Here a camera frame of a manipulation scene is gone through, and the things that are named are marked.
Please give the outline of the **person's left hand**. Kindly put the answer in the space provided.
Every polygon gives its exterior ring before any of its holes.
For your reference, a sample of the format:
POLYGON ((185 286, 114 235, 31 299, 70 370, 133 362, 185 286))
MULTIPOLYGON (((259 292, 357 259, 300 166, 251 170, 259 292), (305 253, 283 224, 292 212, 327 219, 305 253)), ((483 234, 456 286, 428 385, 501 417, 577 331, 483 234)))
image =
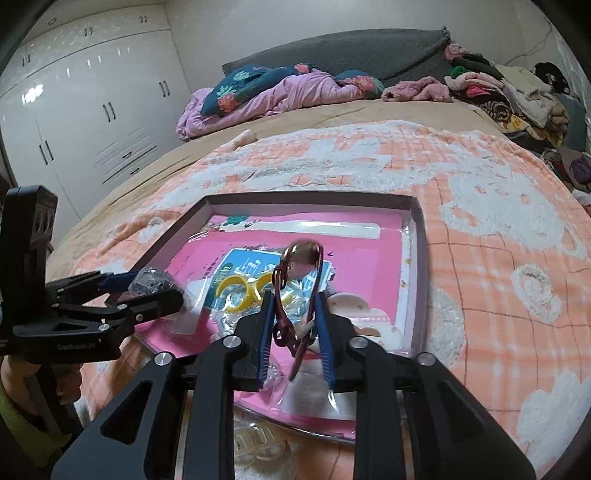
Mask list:
MULTIPOLYGON (((72 404, 81 396, 80 368, 80 364, 67 366, 65 372, 55 380, 56 396, 62 405, 72 404)), ((39 369, 38 365, 30 364, 16 356, 5 356, 1 362, 1 381, 9 399, 16 406, 34 415, 38 414, 38 410, 26 381, 33 378, 39 369)))

